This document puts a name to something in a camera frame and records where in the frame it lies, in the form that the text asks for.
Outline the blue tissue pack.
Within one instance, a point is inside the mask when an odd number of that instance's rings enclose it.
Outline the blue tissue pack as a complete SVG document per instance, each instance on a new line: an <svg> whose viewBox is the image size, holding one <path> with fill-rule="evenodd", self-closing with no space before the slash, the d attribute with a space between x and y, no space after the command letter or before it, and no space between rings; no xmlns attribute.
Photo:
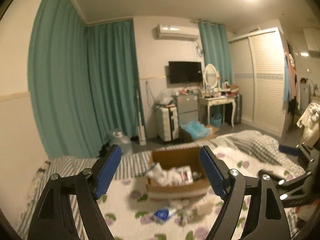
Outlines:
<svg viewBox="0 0 320 240"><path fill-rule="evenodd" d="M156 223L164 224L168 220L170 220L176 213L178 212L178 209L174 207L164 207L159 210L157 210L153 215L152 218Z"/></svg>

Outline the floral quilted blanket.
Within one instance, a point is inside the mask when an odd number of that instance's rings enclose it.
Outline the floral quilted blanket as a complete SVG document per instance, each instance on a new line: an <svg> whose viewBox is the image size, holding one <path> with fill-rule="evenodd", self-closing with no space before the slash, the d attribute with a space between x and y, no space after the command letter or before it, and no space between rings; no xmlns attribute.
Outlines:
<svg viewBox="0 0 320 240"><path fill-rule="evenodd" d="M212 190L197 198L151 200L145 173L151 151L125 156L115 180L98 205L115 239L204 239L219 214L223 202ZM164 224L152 215L164 207L178 212Z"/></svg>

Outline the hanging clothes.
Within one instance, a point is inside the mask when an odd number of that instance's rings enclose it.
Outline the hanging clothes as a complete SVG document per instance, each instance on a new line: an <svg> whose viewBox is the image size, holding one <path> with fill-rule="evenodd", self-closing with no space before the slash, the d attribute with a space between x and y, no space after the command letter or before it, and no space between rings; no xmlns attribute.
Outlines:
<svg viewBox="0 0 320 240"><path fill-rule="evenodd" d="M293 57L293 47L287 41L284 49L284 102L287 102L287 112L292 116L300 110L300 84Z"/></svg>

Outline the brown cardboard box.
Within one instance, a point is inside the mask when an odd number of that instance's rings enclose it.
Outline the brown cardboard box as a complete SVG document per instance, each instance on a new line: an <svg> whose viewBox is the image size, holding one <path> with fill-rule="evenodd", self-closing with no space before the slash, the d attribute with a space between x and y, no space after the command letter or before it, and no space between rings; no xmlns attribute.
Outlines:
<svg viewBox="0 0 320 240"><path fill-rule="evenodd" d="M146 176L151 200L190 199L207 194L210 183L199 159L200 146L152 151Z"/></svg>

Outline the floral tissue pack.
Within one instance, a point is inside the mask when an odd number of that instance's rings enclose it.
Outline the floral tissue pack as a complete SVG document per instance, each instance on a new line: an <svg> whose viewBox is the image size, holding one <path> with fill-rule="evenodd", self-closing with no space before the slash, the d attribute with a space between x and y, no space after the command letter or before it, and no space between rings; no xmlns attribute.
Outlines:
<svg viewBox="0 0 320 240"><path fill-rule="evenodd" d="M194 182L190 166L173 167L169 170L172 176L171 186L189 185Z"/></svg>

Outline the blue waste basket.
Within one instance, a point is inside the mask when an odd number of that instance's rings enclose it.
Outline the blue waste basket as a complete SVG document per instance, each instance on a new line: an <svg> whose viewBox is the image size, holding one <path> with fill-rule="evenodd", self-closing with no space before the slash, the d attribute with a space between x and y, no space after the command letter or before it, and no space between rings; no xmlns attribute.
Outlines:
<svg viewBox="0 0 320 240"><path fill-rule="evenodd" d="M220 113L215 113L210 117L210 124L218 129L221 128L222 115Z"/></svg>

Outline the white suitcase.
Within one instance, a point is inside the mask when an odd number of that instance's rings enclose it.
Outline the white suitcase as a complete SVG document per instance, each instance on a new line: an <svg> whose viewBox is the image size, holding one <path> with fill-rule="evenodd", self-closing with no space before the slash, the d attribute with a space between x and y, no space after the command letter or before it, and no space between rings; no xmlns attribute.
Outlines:
<svg viewBox="0 0 320 240"><path fill-rule="evenodd" d="M158 136L164 142L171 142L179 138L177 108L158 107L155 110Z"/></svg>

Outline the white louvered wardrobe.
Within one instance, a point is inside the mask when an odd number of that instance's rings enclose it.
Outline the white louvered wardrobe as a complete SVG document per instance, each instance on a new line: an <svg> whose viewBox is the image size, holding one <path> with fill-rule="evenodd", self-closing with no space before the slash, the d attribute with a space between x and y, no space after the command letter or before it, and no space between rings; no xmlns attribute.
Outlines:
<svg viewBox="0 0 320 240"><path fill-rule="evenodd" d="M229 41L233 82L242 96L242 122L278 137L285 131L285 51L283 33L274 27Z"/></svg>

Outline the teal curtain left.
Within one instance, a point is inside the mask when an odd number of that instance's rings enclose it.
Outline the teal curtain left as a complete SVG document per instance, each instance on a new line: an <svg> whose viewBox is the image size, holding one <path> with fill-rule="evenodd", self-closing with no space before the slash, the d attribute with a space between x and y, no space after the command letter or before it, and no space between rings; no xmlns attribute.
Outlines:
<svg viewBox="0 0 320 240"><path fill-rule="evenodd" d="M31 32L28 85L50 159L97 157L120 129L138 134L133 20L86 26L71 0L42 0Z"/></svg>

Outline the teal curtain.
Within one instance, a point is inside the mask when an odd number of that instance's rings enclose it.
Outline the teal curtain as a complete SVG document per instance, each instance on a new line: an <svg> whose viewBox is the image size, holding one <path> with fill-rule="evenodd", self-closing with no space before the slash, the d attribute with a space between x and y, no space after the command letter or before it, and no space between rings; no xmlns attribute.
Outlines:
<svg viewBox="0 0 320 240"><path fill-rule="evenodd" d="M233 83L233 69L225 25L199 20L204 63L212 64L220 74L221 82Z"/></svg>
<svg viewBox="0 0 320 240"><path fill-rule="evenodd" d="M86 26L71 0L42 0L31 32L28 85L50 159L97 157L120 129L138 134L133 20Z"/></svg>

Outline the blue plastic bags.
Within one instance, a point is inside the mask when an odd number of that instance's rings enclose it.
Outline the blue plastic bags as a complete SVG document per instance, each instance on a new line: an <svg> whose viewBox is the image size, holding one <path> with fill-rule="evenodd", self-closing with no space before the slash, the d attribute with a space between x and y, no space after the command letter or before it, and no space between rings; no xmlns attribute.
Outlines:
<svg viewBox="0 0 320 240"><path fill-rule="evenodd" d="M188 132L193 140L201 139L213 134L213 129L211 127L206 127L197 120L182 125L181 128L185 132Z"/></svg>

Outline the cardboard box on floor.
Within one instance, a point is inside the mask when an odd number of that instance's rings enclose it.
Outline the cardboard box on floor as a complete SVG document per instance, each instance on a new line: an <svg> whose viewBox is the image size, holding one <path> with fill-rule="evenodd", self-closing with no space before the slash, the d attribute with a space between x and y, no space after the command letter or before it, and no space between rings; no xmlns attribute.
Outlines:
<svg viewBox="0 0 320 240"><path fill-rule="evenodd" d="M179 135L182 142L199 142L203 140L214 139L218 136L219 129L212 125L199 126L197 129L189 129L186 131L179 127Z"/></svg>

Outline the oval white mirror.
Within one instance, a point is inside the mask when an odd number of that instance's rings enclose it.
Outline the oval white mirror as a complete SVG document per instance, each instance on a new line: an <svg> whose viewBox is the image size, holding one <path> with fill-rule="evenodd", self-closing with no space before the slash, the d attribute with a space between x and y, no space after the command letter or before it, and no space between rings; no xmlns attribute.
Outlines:
<svg viewBox="0 0 320 240"><path fill-rule="evenodd" d="M217 87L219 75L212 64L208 64L204 68L203 80L206 88L210 87L211 89L214 89Z"/></svg>

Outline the silver mini fridge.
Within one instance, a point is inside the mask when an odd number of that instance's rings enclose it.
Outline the silver mini fridge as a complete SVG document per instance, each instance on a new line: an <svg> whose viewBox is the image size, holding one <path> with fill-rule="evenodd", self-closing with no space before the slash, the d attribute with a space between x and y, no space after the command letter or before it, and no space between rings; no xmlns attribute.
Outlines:
<svg viewBox="0 0 320 240"><path fill-rule="evenodd" d="M195 94L176 95L175 104L180 126L198 120L198 101Z"/></svg>

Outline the teal curtain right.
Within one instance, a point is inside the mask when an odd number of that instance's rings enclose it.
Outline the teal curtain right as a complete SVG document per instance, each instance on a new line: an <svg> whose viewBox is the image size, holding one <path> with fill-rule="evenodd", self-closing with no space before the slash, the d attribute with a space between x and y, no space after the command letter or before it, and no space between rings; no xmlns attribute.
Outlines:
<svg viewBox="0 0 320 240"><path fill-rule="evenodd" d="M233 69L225 25L199 20L204 63L212 64L220 74L221 82L233 83Z"/></svg>

